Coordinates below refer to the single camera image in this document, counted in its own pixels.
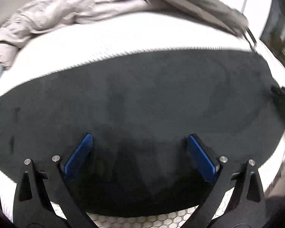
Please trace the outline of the black pants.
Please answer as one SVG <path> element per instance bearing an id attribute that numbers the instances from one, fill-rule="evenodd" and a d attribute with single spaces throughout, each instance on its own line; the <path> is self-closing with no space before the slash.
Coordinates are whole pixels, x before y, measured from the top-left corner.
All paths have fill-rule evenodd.
<path id="1" fill-rule="evenodd" d="M 93 148 L 68 183 L 88 213 L 149 216 L 199 205 L 211 190 L 188 152 L 191 134 L 217 156 L 262 165 L 285 132 L 285 101 L 256 52 L 144 52 L 34 79 L 0 97 L 0 170 L 62 155 L 84 133 Z"/>

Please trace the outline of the dark grey sleeping bag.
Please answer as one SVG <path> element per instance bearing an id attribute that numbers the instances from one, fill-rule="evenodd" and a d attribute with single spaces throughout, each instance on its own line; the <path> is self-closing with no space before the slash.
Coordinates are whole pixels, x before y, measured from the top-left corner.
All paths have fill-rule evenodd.
<path id="1" fill-rule="evenodd" d="M 194 15 L 203 21 L 221 28 L 226 32 L 245 38 L 252 50 L 257 41 L 249 29 L 247 18 L 220 0 L 163 0 L 184 13 Z"/>

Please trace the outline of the white honeycomb mattress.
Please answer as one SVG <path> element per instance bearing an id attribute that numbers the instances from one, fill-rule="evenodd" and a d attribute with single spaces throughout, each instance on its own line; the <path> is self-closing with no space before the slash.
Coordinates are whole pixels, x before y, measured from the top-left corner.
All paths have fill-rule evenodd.
<path id="1" fill-rule="evenodd" d="M 0 97 L 26 82 L 85 64 L 144 52 L 191 49 L 256 52 L 269 61 L 277 87 L 285 87 L 285 67 L 264 43 L 257 41 L 255 50 L 252 50 L 246 39 L 237 38 L 181 14 L 136 12 L 85 25 L 70 25 L 35 36 L 16 55 L 13 66 L 3 71 L 0 77 Z M 264 195 L 283 162 L 284 150 L 285 132 L 267 161 L 260 165 L 254 160 Z M 13 224 L 13 204 L 18 181 L 19 179 L 14 181 L 0 170 L 3 202 L 0 227 L 16 227 Z M 271 218 L 267 216 L 266 198 L 265 202 L 266 224 L 263 227 L 268 227 Z M 183 227 L 197 207 L 198 205 L 159 215 L 134 217 L 100 215 L 82 209 L 94 222 L 93 227 Z"/>

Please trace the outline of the beige crumpled blanket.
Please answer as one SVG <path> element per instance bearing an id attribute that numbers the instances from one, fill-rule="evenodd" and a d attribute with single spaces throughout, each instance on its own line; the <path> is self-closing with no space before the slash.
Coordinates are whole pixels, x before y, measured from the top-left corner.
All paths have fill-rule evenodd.
<path id="1" fill-rule="evenodd" d="M 20 49 L 37 35 L 72 24 L 87 24 L 118 15 L 166 9 L 163 0 L 34 0 L 0 26 L 0 64 L 10 68 Z"/>

